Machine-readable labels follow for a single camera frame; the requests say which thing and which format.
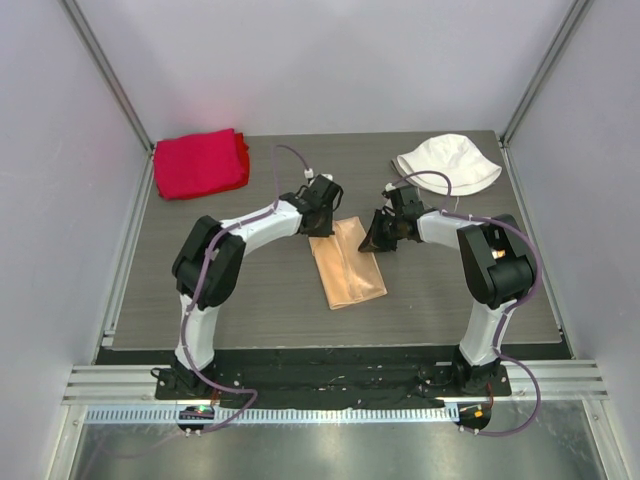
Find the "cloth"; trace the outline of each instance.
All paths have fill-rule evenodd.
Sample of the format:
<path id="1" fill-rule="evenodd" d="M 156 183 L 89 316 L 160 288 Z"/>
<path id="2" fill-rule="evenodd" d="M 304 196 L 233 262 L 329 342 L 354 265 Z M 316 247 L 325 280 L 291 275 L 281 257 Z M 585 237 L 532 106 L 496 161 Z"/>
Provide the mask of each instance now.
<path id="1" fill-rule="evenodd" d="M 245 186 L 248 149 L 233 129 L 158 142 L 153 166 L 160 196 L 186 200 Z"/>
<path id="2" fill-rule="evenodd" d="M 387 294 L 373 253 L 360 253 L 365 231 L 358 217 L 333 222 L 334 235 L 309 237 L 329 308 L 354 305 Z"/>
<path id="3" fill-rule="evenodd" d="M 464 135 L 449 133 L 430 138 L 413 152 L 398 155 L 394 162 L 401 175 L 435 170 L 449 177 L 454 197 L 473 195 L 497 180 L 502 167 L 488 160 Z M 447 182 L 436 175 L 421 175 L 408 181 L 440 195 L 447 194 Z"/>

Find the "folded red towel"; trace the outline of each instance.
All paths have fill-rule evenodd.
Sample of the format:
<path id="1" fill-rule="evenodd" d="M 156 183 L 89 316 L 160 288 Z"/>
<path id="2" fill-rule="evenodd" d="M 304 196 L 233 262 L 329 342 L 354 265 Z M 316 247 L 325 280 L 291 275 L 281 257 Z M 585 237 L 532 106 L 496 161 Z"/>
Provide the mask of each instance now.
<path id="1" fill-rule="evenodd" d="M 201 197 L 249 182 L 248 147 L 233 129 L 162 140 L 153 165 L 158 192 L 166 199 Z"/>

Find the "orange cloth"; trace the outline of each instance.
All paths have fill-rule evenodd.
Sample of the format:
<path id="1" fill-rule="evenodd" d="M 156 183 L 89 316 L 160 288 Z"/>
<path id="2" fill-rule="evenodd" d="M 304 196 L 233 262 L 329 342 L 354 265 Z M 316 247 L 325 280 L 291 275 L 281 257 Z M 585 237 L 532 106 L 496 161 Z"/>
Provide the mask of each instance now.
<path id="1" fill-rule="evenodd" d="M 333 222 L 335 235 L 310 237 L 329 308 L 354 305 L 387 294 L 373 253 L 360 253 L 365 231 L 358 217 Z"/>

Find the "white wall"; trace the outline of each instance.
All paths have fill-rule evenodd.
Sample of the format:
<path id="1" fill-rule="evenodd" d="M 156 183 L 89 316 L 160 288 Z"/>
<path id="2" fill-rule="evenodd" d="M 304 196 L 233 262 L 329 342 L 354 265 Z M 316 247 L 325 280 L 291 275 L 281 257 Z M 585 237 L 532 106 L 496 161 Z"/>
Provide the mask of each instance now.
<path id="1" fill-rule="evenodd" d="M 0 14 L 0 476 L 41 479 L 143 151 L 57 2 Z"/>
<path id="2" fill-rule="evenodd" d="M 81 0 L 154 139 L 501 131 L 571 0 Z"/>
<path id="3" fill-rule="evenodd" d="M 640 476 L 640 4 L 597 1 L 513 142 L 569 339 L 598 361 Z"/>

